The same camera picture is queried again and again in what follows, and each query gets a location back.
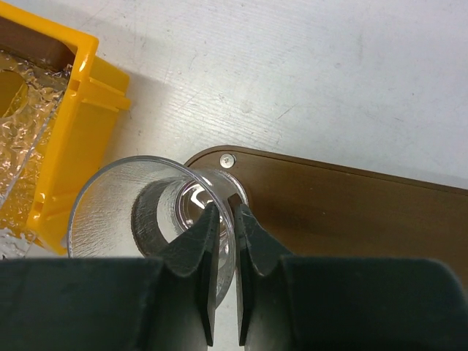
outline yellow plastic container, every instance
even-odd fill
[[[130,106],[125,97],[129,77],[96,57],[97,38],[0,1],[0,31],[4,33],[0,34],[0,48],[12,49],[21,56],[18,51],[22,49],[9,48],[2,42],[7,41],[10,46],[20,42],[12,40],[15,36],[12,28],[27,37],[52,38],[56,44],[64,44],[72,57],[69,84],[47,145],[26,223],[44,247],[64,254],[66,249],[60,242],[67,231],[73,202],[85,182],[98,171],[119,111]],[[24,53],[30,56],[25,59],[34,59],[31,57],[34,50],[43,50],[33,48],[34,43],[32,40],[31,50],[28,48]]]

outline brown tray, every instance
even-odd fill
[[[192,157],[193,169],[228,171],[260,224],[297,254],[429,257],[468,287],[468,190],[236,146]]]

